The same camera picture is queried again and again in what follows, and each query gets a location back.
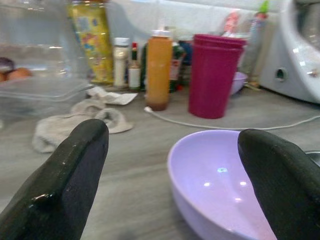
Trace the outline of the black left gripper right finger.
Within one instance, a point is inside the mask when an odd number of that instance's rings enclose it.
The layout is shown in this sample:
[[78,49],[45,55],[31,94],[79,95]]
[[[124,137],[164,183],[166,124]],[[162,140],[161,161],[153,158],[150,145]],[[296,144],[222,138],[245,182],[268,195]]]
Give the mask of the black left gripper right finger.
[[237,148],[277,240],[320,240],[320,166],[296,144],[263,130],[241,131]]

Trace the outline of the grey crumpled cloth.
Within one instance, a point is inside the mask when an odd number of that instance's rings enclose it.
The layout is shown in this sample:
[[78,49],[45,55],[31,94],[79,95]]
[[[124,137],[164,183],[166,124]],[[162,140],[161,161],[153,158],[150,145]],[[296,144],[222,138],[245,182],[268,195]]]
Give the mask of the grey crumpled cloth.
[[77,125],[91,119],[103,121],[110,134],[126,132],[134,127],[119,110],[107,107],[100,100],[85,99],[75,104],[70,113],[39,120],[32,138],[33,149],[39,153],[52,153]]

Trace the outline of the lilac plastic bowl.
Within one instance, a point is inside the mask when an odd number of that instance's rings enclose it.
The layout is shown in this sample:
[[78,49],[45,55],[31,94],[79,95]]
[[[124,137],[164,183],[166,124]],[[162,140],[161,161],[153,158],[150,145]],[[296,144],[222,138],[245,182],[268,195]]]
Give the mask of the lilac plastic bowl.
[[167,158],[173,199],[202,240],[277,240],[238,153],[238,131],[178,140]]
[[244,87],[247,79],[248,76],[245,73],[236,72],[233,77],[230,95],[233,96],[238,93]]

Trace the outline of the clear plastic food container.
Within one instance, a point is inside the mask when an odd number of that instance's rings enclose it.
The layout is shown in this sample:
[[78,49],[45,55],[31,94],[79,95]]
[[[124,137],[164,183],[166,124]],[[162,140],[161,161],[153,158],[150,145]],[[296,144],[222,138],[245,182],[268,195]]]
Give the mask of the clear plastic food container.
[[22,119],[68,113],[94,85],[75,77],[29,77],[0,83],[0,129]]

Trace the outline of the white crumpled paper napkin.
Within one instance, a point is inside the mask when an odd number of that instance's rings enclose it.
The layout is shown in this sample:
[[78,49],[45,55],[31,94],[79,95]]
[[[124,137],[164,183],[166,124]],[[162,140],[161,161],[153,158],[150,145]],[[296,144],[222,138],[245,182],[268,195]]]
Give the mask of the white crumpled paper napkin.
[[125,106],[131,103],[138,93],[116,93],[104,90],[102,87],[95,86],[86,91],[93,99],[98,100],[106,105]]

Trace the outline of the brown egg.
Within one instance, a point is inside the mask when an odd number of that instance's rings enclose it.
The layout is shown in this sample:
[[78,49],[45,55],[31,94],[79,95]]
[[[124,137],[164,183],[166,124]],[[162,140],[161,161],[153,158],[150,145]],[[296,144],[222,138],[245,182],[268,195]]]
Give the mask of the brown egg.
[[10,80],[17,80],[17,79],[25,79],[32,76],[33,74],[29,69],[24,67],[19,67],[7,74],[7,80],[10,81]]

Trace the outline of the red onion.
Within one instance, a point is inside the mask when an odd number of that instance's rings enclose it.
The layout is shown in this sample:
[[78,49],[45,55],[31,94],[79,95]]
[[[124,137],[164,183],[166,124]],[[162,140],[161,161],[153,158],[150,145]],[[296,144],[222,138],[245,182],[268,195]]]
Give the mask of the red onion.
[[0,73],[7,74],[15,69],[15,62],[6,57],[0,57]]

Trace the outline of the magenta plastic cup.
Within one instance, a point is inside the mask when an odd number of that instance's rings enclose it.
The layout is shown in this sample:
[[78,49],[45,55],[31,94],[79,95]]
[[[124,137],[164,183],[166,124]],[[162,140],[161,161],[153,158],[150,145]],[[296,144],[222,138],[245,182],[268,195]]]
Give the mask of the magenta plastic cup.
[[195,34],[193,36],[193,43],[204,47],[240,49],[247,44],[247,41],[241,38],[212,34]]
[[224,117],[244,49],[193,45],[188,111],[204,119]]

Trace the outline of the white kitchen appliance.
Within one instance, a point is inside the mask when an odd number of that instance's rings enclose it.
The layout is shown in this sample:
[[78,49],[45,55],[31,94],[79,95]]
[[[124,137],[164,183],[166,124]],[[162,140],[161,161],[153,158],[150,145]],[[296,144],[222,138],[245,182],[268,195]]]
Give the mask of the white kitchen appliance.
[[295,0],[283,0],[259,85],[320,104],[320,50],[299,33],[298,14]]

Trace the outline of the yellow printed snack bag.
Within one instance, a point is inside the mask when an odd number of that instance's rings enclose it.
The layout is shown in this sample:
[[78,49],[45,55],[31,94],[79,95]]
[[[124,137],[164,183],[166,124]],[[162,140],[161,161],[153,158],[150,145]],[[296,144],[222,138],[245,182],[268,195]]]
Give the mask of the yellow printed snack bag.
[[88,65],[92,82],[114,83],[113,46],[106,13],[106,0],[70,0],[69,17]]

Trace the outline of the dark green glass bottle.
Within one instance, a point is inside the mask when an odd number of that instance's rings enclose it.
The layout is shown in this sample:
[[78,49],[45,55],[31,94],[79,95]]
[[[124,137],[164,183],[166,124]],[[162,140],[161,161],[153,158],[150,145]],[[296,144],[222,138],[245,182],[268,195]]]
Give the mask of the dark green glass bottle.
[[147,79],[147,53],[148,53],[148,44],[146,43],[143,46],[141,52],[141,69],[140,69],[140,90],[142,92],[146,91],[146,79]]

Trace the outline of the large clear plastic jar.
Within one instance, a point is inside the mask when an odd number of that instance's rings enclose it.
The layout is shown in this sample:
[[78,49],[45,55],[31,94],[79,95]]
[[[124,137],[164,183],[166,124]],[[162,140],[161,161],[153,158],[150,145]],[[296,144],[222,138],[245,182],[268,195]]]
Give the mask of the large clear plastic jar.
[[37,77],[89,80],[64,0],[0,0],[0,57]]

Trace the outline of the orange sauce squeeze bottle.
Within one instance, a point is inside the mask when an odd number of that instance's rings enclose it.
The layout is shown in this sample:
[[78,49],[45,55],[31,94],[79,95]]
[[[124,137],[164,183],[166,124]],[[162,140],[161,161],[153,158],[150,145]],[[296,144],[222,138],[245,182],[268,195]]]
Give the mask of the orange sauce squeeze bottle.
[[168,106],[172,44],[169,30],[153,30],[147,43],[146,105],[153,111],[163,111]]

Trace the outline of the striped stick with green top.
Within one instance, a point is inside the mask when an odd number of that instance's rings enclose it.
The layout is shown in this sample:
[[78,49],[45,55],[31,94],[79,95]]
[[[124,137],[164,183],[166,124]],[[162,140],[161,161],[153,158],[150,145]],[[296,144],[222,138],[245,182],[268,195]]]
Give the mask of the striped stick with green top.
[[269,0],[263,0],[258,12],[254,15],[250,26],[250,39],[247,55],[247,73],[248,82],[252,85],[256,84],[254,71],[259,58],[260,50],[263,43],[265,28],[267,24],[269,12]]

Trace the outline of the pink and white packet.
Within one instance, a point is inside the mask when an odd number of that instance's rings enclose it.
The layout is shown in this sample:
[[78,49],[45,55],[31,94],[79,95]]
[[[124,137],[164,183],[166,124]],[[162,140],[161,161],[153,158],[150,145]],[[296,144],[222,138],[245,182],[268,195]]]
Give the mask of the pink and white packet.
[[233,10],[225,19],[221,36],[235,38],[237,35],[237,27],[240,18],[238,9]]

